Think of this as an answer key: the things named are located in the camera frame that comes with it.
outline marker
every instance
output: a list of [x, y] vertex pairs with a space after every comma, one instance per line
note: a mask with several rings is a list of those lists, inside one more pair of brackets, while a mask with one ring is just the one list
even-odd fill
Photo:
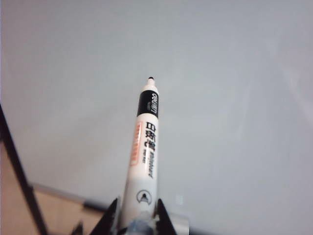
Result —
[[153, 77], [143, 87], [124, 191], [119, 229], [143, 214], [152, 218], [157, 201], [158, 91]]

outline deli logo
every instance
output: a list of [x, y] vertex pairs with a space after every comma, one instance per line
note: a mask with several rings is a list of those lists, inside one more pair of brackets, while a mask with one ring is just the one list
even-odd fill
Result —
[[151, 111], [157, 114], [157, 94], [152, 93]]

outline orange label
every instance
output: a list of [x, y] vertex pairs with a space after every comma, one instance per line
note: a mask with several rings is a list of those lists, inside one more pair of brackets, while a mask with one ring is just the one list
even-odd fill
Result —
[[135, 128], [135, 134], [134, 134], [134, 142], [133, 142], [133, 150], [132, 150], [132, 156], [131, 156], [131, 163], [130, 165], [137, 165], [138, 164], [138, 158], [139, 158], [139, 142], [140, 142], [140, 136], [141, 136], [141, 125], [142, 122], [138, 122]]

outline white wall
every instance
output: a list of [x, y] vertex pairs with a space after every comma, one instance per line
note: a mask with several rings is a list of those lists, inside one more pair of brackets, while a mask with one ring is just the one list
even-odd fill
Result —
[[122, 195], [154, 76], [169, 211], [222, 235], [312, 234], [312, 1], [1, 9], [1, 104], [32, 183], [105, 204]]

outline black stand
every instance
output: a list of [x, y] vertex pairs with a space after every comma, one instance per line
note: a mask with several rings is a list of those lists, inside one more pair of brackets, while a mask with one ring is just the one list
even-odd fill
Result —
[[0, 130], [1, 137], [3, 139], [6, 151], [8, 153], [9, 159], [15, 171], [15, 174], [19, 180], [20, 187], [23, 191], [24, 198], [27, 202], [28, 208], [32, 214], [33, 220], [37, 226], [38, 232], [41, 235], [48, 235], [44, 219], [40, 213], [38, 203], [36, 201], [33, 188], [28, 184], [26, 176], [24, 174], [18, 153], [14, 146], [8, 125], [6, 123], [2, 107], [0, 105]]

